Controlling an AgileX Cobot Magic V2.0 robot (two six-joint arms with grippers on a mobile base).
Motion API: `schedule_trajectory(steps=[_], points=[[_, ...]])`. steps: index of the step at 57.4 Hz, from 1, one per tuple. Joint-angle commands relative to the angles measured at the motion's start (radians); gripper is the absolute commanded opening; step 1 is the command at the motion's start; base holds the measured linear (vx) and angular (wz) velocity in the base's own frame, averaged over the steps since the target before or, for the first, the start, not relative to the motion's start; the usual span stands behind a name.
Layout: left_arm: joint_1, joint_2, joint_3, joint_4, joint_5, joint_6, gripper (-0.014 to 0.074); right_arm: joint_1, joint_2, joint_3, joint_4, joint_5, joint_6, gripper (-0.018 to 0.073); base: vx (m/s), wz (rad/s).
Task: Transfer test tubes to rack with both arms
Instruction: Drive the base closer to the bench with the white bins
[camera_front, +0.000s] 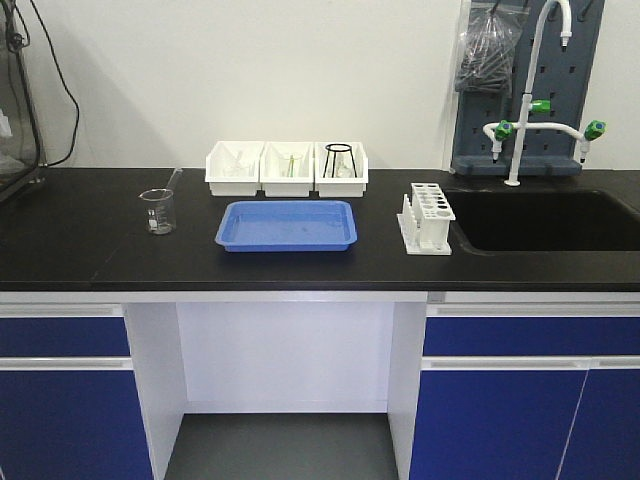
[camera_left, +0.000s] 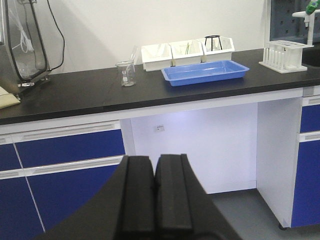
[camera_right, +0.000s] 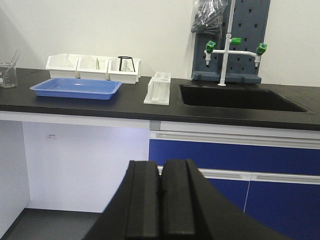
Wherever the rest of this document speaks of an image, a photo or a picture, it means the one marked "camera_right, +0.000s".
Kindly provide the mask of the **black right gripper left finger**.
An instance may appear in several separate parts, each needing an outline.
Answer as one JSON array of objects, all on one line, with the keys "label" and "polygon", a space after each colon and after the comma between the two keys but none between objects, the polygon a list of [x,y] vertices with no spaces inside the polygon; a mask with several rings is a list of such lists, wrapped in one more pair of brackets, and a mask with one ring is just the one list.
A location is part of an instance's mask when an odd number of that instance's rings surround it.
[{"label": "black right gripper left finger", "polygon": [[130,161],[113,198],[85,240],[158,240],[159,171],[154,161]]}]

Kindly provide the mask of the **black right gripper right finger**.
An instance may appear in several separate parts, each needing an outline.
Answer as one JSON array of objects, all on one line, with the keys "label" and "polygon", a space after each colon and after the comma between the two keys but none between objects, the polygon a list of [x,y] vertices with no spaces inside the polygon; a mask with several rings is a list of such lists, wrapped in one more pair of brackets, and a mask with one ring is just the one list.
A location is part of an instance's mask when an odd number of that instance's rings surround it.
[{"label": "black right gripper right finger", "polygon": [[287,236],[243,213],[191,160],[169,159],[162,174],[165,240],[286,240]]}]

